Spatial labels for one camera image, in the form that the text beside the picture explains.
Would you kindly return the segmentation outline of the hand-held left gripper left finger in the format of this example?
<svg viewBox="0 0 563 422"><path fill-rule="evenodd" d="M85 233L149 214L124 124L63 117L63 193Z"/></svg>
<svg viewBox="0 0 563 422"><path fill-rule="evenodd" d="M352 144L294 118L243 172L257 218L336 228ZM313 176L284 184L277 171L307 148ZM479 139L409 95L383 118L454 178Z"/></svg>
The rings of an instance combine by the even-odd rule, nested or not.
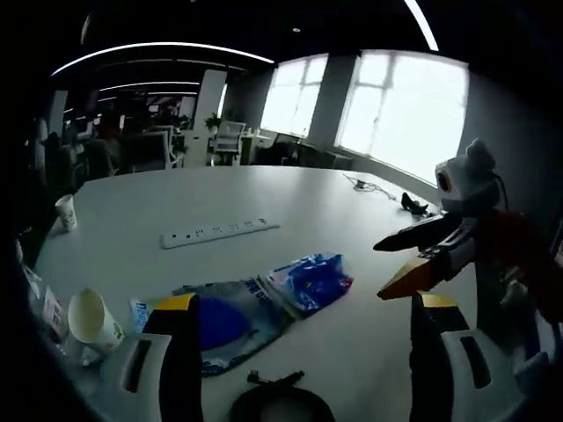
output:
<svg viewBox="0 0 563 422"><path fill-rule="evenodd" d="M169 297L143 331L103 364L103 412L112 421L201 421L199 298Z"/></svg>

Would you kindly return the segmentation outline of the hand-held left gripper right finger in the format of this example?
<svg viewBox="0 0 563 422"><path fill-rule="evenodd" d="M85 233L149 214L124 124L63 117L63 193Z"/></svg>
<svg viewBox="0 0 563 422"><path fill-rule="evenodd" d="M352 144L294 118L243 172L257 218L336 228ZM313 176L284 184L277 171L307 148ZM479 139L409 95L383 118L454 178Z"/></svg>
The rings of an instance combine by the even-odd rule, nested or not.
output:
<svg viewBox="0 0 563 422"><path fill-rule="evenodd" d="M443 296L412 297L409 358L412 421L510 421L523 393L513 362L485 333L469 327Z"/></svg>

